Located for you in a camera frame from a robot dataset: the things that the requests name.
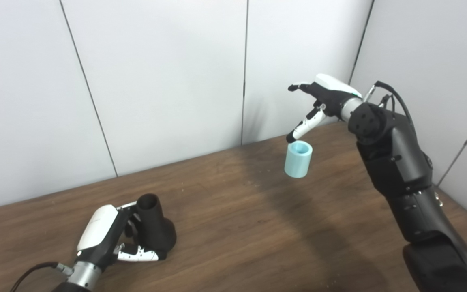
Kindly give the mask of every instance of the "blue plastic cup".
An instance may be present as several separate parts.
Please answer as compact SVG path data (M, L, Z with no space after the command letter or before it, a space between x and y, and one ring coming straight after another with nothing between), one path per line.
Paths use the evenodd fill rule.
M284 171L293 178L306 176L313 147L304 141L295 141L287 146Z

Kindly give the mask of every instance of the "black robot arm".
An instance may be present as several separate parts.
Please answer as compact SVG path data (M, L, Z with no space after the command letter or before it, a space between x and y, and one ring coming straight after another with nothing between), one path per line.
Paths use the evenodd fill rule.
M384 83L376 85L397 94ZM319 74L314 83L297 88L317 98L326 115L347 122L356 136L369 177L409 242L403 257L419 290L467 292L467 245L435 196L432 163L421 151L409 114L407 117L366 103L355 94L357 91L347 87Z

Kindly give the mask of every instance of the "wood grain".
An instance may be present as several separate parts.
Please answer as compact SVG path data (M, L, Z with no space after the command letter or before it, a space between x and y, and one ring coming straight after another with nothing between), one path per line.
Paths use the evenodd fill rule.
M96 292L414 292L405 245L346 124L319 127L309 174L284 174L278 137L0 207L0 292L43 261L71 264L93 212L159 195L178 233L165 261L117 263ZM467 241L467 212L442 195ZM63 277L33 273L20 291Z

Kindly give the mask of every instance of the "wall seam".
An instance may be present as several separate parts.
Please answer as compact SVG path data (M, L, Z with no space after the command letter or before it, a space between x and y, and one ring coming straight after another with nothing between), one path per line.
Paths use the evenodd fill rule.
M70 37L72 39L73 48L75 49L75 53L77 55L78 63L80 65L80 70L82 70L82 75L84 76L84 81L86 82L86 87L87 87L88 92L89 92L89 97L91 98L91 103L93 104L93 109L95 110L95 115L96 115L96 119L98 120L98 123L99 123L99 126L100 126L100 131L102 132L102 136L104 137L104 142L105 142L105 146L107 148L107 153L109 153L109 159L111 159L111 164L113 165L113 170L115 171L115 176L118 177L118 172L116 171L115 161L113 160L113 156L111 155L111 150L109 149L109 144L107 142L107 138L106 138L105 133L104 133L104 128L102 127L102 122L100 122L99 113L96 110L95 101L93 100L93 94L91 94L91 89L89 88L89 83L88 83L88 79L86 77L86 72L84 71L84 67L82 66L82 61L80 60L80 55L78 53L77 45L75 44L75 39L74 39L73 33L71 31L70 23L68 22L68 18L66 16L66 11L64 10L64 5L62 4L62 0L59 0L59 4L61 5L62 14L64 16L64 20L66 21L66 26L68 27L68 31L70 32Z
M452 167L454 166L454 164L456 163L457 159L459 159L462 151L464 151L464 149L466 148L467 146L467 139L466 141L464 142L464 144L462 145L462 147L460 148L459 152L457 153L457 155L455 156L455 158L453 159L452 163L450 163L450 166L448 166L448 169L446 170L446 172L444 172L443 176L441 177L441 179L439 180L439 182L436 184L438 187L441 185L441 183L443 183L443 179L446 177L446 175L448 174L448 172L450 172L450 170L452 169Z

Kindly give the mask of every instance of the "black object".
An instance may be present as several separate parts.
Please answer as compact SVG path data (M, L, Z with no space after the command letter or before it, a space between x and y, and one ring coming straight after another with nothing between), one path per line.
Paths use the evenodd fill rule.
M15 281L15 284L10 289L10 292L15 292L17 290L17 287L19 287L21 282L24 280L24 278L28 277L28 275L30 275L33 271L39 270L40 268L56 268L58 264L58 262L43 262L42 264L32 266L32 268L24 272L24 274L17 281Z
M138 241L141 246L156 252L160 259L165 259L167 252L176 244L174 224L164 218L158 196L145 194L137 201L137 212L141 220Z
M354 110L349 131L358 139L356 146L374 187L387 199L410 242L403 257L419 290L467 292L467 245L435 198L431 161L419 147L410 121L364 103Z
M57 287L55 287L52 292L90 292L90 290L88 288L65 281L57 285Z

